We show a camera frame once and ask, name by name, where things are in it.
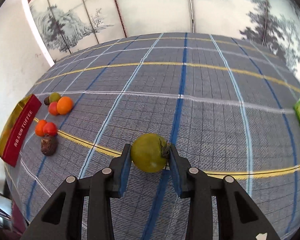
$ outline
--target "red tomato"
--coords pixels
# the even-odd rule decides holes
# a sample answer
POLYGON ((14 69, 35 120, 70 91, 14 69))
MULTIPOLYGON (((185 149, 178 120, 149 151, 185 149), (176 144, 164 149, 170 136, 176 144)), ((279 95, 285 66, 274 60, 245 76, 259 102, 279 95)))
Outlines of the red tomato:
POLYGON ((57 127, 53 122, 47 122, 43 127, 43 133, 51 136, 55 136, 57 134, 57 127))
POLYGON ((49 105, 49 108, 48 108, 48 111, 50 114, 52 115, 58 115, 58 111, 57 111, 57 104, 58 102, 52 102, 50 105, 49 105))

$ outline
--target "blue line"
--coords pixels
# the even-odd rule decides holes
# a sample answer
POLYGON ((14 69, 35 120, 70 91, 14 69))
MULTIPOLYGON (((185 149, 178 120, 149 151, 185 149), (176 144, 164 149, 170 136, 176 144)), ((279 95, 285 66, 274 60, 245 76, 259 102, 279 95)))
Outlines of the blue line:
MULTIPOLYGON (((144 57, 140 60, 140 63, 139 65, 135 68, 134 72, 132 73, 132 75, 130 76, 130 78, 128 79, 128 81, 126 82, 125 86, 123 87, 122 89, 122 92, 117 96, 117 98, 115 99, 110 111, 108 112, 108 115, 106 116, 102 126, 101 126, 101 129, 99 130, 98 134, 96 135, 94 141, 93 141, 93 146, 96 146, 97 144, 99 144, 100 142, 100 139, 104 133, 104 131, 106 130, 106 127, 108 126, 108 123, 109 121, 111 120, 111 117, 112 117, 112 114, 114 113, 114 111, 116 110, 117 106, 118 106, 118 103, 120 102, 122 96, 123 96, 123 92, 125 92, 131 82, 133 81, 133 79, 135 78, 135 76, 137 75, 139 69, 141 68, 143 62, 146 60, 146 58, 148 57, 148 55, 150 54, 150 52, 152 51, 152 49, 154 48, 154 46, 158 43, 159 39, 162 37, 163 33, 161 33, 159 35, 159 37, 157 38, 157 40, 152 44, 152 46, 150 47, 150 49, 147 51, 147 53, 144 55, 144 57)), ((81 179, 83 178, 83 176, 85 175, 85 172, 89 166, 89 163, 90 163, 90 160, 94 154, 94 147, 91 148, 91 150, 88 152, 85 160, 84 160, 84 163, 80 169, 80 172, 79 172, 79 176, 78 178, 81 179)))
MULTIPOLYGON (((248 58, 249 58, 250 61, 253 63, 253 65, 259 70, 259 73, 260 73, 261 75, 263 75, 261 69, 260 69, 260 68, 256 65, 256 63, 249 57, 249 55, 246 53, 246 51, 245 51, 243 48, 241 48, 241 46, 240 46, 234 39, 232 39, 232 40, 239 46, 239 48, 244 52, 244 54, 246 54, 246 56, 248 56, 248 58)), ((273 95, 275 101, 277 101, 277 104, 278 104, 279 108, 282 109, 281 104, 280 104, 280 102, 279 102, 277 96, 275 95, 274 90, 273 90, 273 88, 271 87, 270 83, 268 82, 268 80, 266 80, 266 79, 264 79, 264 80, 265 80, 266 84, 268 85, 268 87, 269 87, 269 89, 270 89, 270 91, 271 91, 271 93, 272 93, 272 95, 273 95)), ((296 153, 296 145, 295 145, 295 142, 294 142, 293 133, 292 133, 292 131, 291 131, 291 129, 290 129, 290 125, 289 125, 289 121, 288 121, 288 119, 287 119, 287 116, 286 116, 285 114, 282 114, 282 117, 283 117, 283 119, 284 119, 284 122, 285 122, 286 127, 287 127, 287 130, 288 130, 288 134, 289 134, 290 142, 291 142, 292 154, 293 154, 293 163, 294 163, 294 165, 296 166, 296 165, 297 165, 297 153, 296 153)), ((291 227, 291 224, 292 224, 292 222, 293 222, 293 220, 294 220, 294 217, 295 217, 295 215, 296 215, 296 209, 297 209, 298 173, 297 173, 297 171, 295 171, 293 174, 294 174, 293 209, 292 209, 291 220, 290 220, 290 222, 289 222, 289 224, 288 224, 288 226, 287 226, 287 228, 286 228, 286 231, 285 231, 286 234, 290 231, 290 227, 291 227)))
MULTIPOLYGON (((37 171, 36 177, 39 176, 39 173, 41 172, 41 170, 42 170, 42 168, 43 168, 43 163, 44 163, 44 161, 46 160, 46 158, 47 158, 46 156, 43 157, 42 162, 41 162, 41 164, 40 164, 40 167, 39 167, 39 169, 38 169, 38 171, 37 171)), ((36 185, 36 184, 37 184, 37 180, 35 180, 35 181, 32 183, 32 188, 31 188, 30 196, 29 196, 29 198, 28 198, 28 202, 27 202, 27 205, 26 205, 26 216, 27 216, 27 219, 28 219, 28 220, 30 219, 30 202, 31 202, 31 197, 32 197, 32 195, 33 195, 33 191, 34 191, 34 188, 35 188, 35 185, 36 185)))
MULTIPOLYGON (((123 51, 131 44, 133 43, 139 36, 137 36, 133 41, 131 41, 124 49, 123 51)), ((108 65, 110 65, 123 51, 120 51, 109 63, 108 65)), ((90 85, 86 88, 86 90, 88 90, 92 84, 102 75, 102 73, 107 69, 107 67, 103 68, 102 71, 94 78, 94 80, 90 83, 90 85)), ((78 102, 80 101, 80 99, 82 98, 83 96, 83 93, 81 94, 81 96, 78 98, 78 100, 76 101, 76 103, 74 104, 74 107, 78 104, 78 102)), ((62 126, 64 125, 64 123, 66 122, 66 120, 68 119, 70 113, 67 114, 66 118, 63 120, 63 122, 61 123, 59 129, 62 128, 62 126)), ((43 167, 43 164, 46 160, 46 156, 43 157, 42 161, 41 161, 41 164, 40 164, 40 167, 37 171, 37 177, 39 176, 41 170, 42 170, 42 167, 43 167)), ((33 191, 34 191, 34 188, 37 184, 37 181, 35 180, 32 184, 32 188, 31 188, 31 192, 30 192, 30 195, 29 195, 29 198, 28 198, 28 201, 27 201, 27 205, 26 205, 26 216, 27 216, 27 219, 29 220, 29 217, 30 217, 30 202, 31 202, 31 199, 32 199, 32 195, 33 195, 33 191)))
MULTIPOLYGON (((187 62, 187 37, 188 33, 185 34, 185 42, 184 42, 184 49, 183 49, 183 56, 182 56, 182 69, 181 69, 181 78, 180 78, 180 85, 179 85, 179 98, 176 103, 176 109, 174 112, 172 129, 170 133, 170 142, 176 144, 179 126, 180 126, 180 117, 181 117, 181 109, 183 104, 183 99, 181 95, 185 92, 185 85, 186 85, 186 65, 187 62)), ((143 234, 141 239, 142 240, 149 240, 152 235, 152 231, 154 229, 156 220, 159 216, 160 208, 162 205, 162 201, 164 198, 164 193, 166 191, 167 183, 170 178, 170 170, 163 170, 161 173, 160 181, 157 187, 157 192, 152 202, 151 210, 149 212, 148 220, 143 230, 143 234)))
MULTIPOLYGON (((258 47, 256 45, 254 45, 253 42, 250 42, 250 43, 252 44, 252 46, 255 47, 255 49, 258 52, 261 53, 261 55, 268 61, 268 63, 274 68, 274 70, 278 73, 278 75, 282 78, 282 80, 287 84, 288 82, 285 79, 285 77, 281 74, 281 72, 278 70, 278 68, 269 60, 269 58, 260 49, 258 49, 258 47)), ((288 86, 288 88, 289 88, 292 96, 294 97, 294 99, 298 101, 298 98, 297 98, 295 92, 293 92, 293 90, 291 89, 291 87, 288 86)))
MULTIPOLYGON (((228 62, 226 60, 226 58, 223 56, 219 46, 217 45, 216 41, 213 39, 212 35, 209 35, 214 46, 216 47, 216 49, 219 52, 220 57, 222 58, 225 66, 228 69, 228 73, 232 82, 232 85, 234 87, 234 91, 237 95, 238 100, 240 101, 240 114, 241 114, 241 118, 242 118, 242 122, 243 122, 243 126, 244 126, 244 134, 245 134, 245 138, 246 138, 246 154, 247 154, 247 171, 248 174, 251 174, 253 171, 253 151, 252 151, 252 139, 251 139, 251 134, 250 134, 250 127, 249 127, 249 121, 248 121, 248 117, 246 114, 246 109, 243 105, 244 101, 243 101, 243 97, 241 95, 240 92, 240 88, 239 85, 237 84, 237 81, 234 78, 234 75, 228 65, 228 62)), ((247 179, 247 183, 246 183, 246 191, 249 194, 249 196, 252 195, 252 176, 248 176, 247 179)))

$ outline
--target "orange tomato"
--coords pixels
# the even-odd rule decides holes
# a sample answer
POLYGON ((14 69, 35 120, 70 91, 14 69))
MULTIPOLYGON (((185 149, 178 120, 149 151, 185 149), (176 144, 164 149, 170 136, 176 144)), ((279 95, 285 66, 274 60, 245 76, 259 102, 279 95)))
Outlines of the orange tomato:
POLYGON ((62 97, 57 103, 57 111, 59 114, 67 114, 73 107, 73 101, 70 97, 62 97))
POLYGON ((44 136, 43 127, 46 125, 46 120, 40 120, 35 126, 34 132, 37 136, 44 136))
POLYGON ((49 105, 49 108, 48 108, 48 111, 50 114, 52 115, 58 115, 58 111, 57 111, 57 103, 58 102, 52 102, 50 105, 49 105))

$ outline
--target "yellow line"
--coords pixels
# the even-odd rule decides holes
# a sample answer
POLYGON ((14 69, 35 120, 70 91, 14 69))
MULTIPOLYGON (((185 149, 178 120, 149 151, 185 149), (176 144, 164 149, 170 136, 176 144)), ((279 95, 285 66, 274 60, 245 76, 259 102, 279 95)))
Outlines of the yellow line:
MULTIPOLYGON (((262 179, 262 178, 269 178, 269 177, 276 177, 276 176, 283 176, 287 174, 294 173, 295 171, 300 171, 300 164, 283 168, 283 169, 277 169, 277 170, 268 170, 268 171, 253 171, 250 176, 252 176, 255 179, 262 179)), ((222 179, 224 176, 230 175, 234 177, 235 179, 247 179, 249 174, 247 172, 220 172, 220 171, 205 171, 209 176, 220 178, 222 179)))
MULTIPOLYGON (((64 131, 58 130, 58 135, 62 136, 65 139, 68 139, 74 143, 80 144, 84 147, 87 147, 89 149, 92 149, 93 143, 86 141, 84 139, 78 138, 74 135, 70 135, 64 131)), ((96 151, 113 156, 118 157, 121 155, 121 152, 118 152, 116 150, 112 150, 103 146, 96 146, 96 151)), ((288 167, 288 168, 282 168, 282 169, 276 169, 276 170, 267 170, 267 171, 253 171, 251 174, 248 174, 246 171, 204 171, 206 174, 208 174, 211 177, 222 179, 224 176, 232 176, 237 180, 243 180, 247 179, 248 176, 252 176, 254 179, 262 179, 262 178, 270 178, 270 177, 277 177, 277 176, 283 176, 292 174, 295 171, 300 171, 300 164, 288 167)))
MULTIPOLYGON (((127 43, 127 42, 131 42, 131 41, 149 41, 149 40, 156 40, 157 38, 149 38, 149 39, 139 39, 139 40, 130 40, 130 41, 122 41, 122 42, 118 42, 118 43, 112 43, 112 44, 107 44, 107 45, 104 45, 104 46, 100 46, 100 47, 97 47, 97 48, 93 48, 93 49, 89 49, 87 51, 84 51, 84 52, 81 52, 81 53, 78 53, 78 54, 75 54, 75 55, 72 55, 72 56, 69 56, 67 58, 64 58, 62 60, 60 60, 58 63, 60 62, 63 62, 64 60, 66 59, 70 59, 74 56, 78 56, 78 55, 82 55, 83 53, 86 53, 86 52, 89 52, 89 51, 92 51, 92 50, 95 50, 95 49, 101 49, 101 48, 105 48, 105 47, 108 47, 108 46, 112 46, 112 45, 117 45, 117 44, 122 44, 122 43, 127 43)), ((183 37, 164 37, 164 38, 160 38, 161 40, 162 39, 184 39, 183 37)), ((198 41, 212 41, 211 39, 202 39, 202 38, 187 38, 188 40, 198 40, 198 41)), ((236 43, 233 43, 233 42, 229 42, 229 41, 216 41, 218 43, 225 43, 225 44, 229 44, 229 45, 236 45, 236 43)), ((249 47, 249 46, 244 46, 244 45, 240 45, 241 47, 244 47, 246 49, 249 49, 249 50, 253 50, 253 51, 257 51, 255 48, 253 47, 249 47)), ((274 57, 274 58, 278 58, 278 56, 274 55, 274 54, 271 54, 271 53, 267 53, 265 51, 262 51, 264 54, 267 54, 268 56, 270 57, 274 57)))
MULTIPOLYGON (((137 63, 104 65, 104 66, 98 66, 98 67, 91 67, 91 68, 86 68, 86 69, 74 70, 74 71, 70 71, 70 72, 67 72, 67 73, 63 73, 63 74, 60 74, 60 75, 57 75, 57 76, 54 76, 54 77, 50 77, 50 78, 41 80, 40 82, 35 83, 35 85, 43 83, 43 82, 45 82, 47 80, 51 80, 53 78, 65 76, 65 75, 68 75, 68 74, 78 73, 78 72, 81 72, 81 71, 88 71, 88 70, 94 70, 94 69, 105 68, 105 67, 135 66, 135 65, 139 65, 139 64, 140 63, 137 62, 137 63)), ((143 63, 143 65, 182 65, 182 64, 183 64, 182 62, 144 62, 143 63)), ((218 69, 218 70, 222 70, 222 71, 228 71, 228 69, 226 67, 212 66, 212 65, 206 65, 206 64, 185 63, 185 65, 191 66, 191 67, 205 67, 205 68, 211 68, 211 69, 218 69)), ((270 76, 266 76, 266 75, 261 75, 261 74, 255 73, 255 72, 251 72, 251 71, 247 71, 247 70, 241 70, 241 69, 236 69, 236 68, 230 68, 230 70, 232 72, 235 72, 235 73, 245 74, 245 75, 248 75, 248 76, 253 76, 253 77, 261 78, 261 79, 266 79, 266 80, 275 82, 275 83, 277 83, 279 85, 289 87, 289 88, 295 90, 296 92, 300 93, 300 89, 299 88, 297 88, 297 87, 295 87, 293 85, 290 85, 290 84, 286 83, 283 80, 274 78, 274 77, 270 77, 270 76)))
MULTIPOLYGON (((34 121, 35 122, 39 122, 39 119, 38 118, 34 118, 34 121)), ((61 130, 58 130, 58 135, 69 140, 69 141, 72 141, 74 143, 77 143, 77 144, 80 144, 81 146, 83 147, 87 147, 89 149, 92 149, 93 147, 95 148, 96 151, 98 152, 102 152, 104 154, 107 154, 107 155, 110 155, 110 156, 114 156, 114 157, 118 157, 121 155, 121 152, 118 152, 116 150, 112 150, 112 149, 109 149, 109 148, 106 148, 106 147, 103 147, 103 146, 94 146, 94 143, 92 142, 89 142, 89 141, 86 141, 84 139, 81 139, 77 136, 74 136, 72 134, 69 134, 65 131, 61 131, 61 130)))

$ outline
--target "green tomato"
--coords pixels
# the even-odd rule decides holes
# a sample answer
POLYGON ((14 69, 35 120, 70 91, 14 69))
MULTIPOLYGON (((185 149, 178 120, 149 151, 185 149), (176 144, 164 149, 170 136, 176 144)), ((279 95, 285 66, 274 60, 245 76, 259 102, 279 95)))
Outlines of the green tomato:
POLYGON ((167 164, 170 144, 158 134, 139 136, 131 147, 131 160, 144 172, 158 172, 167 164))

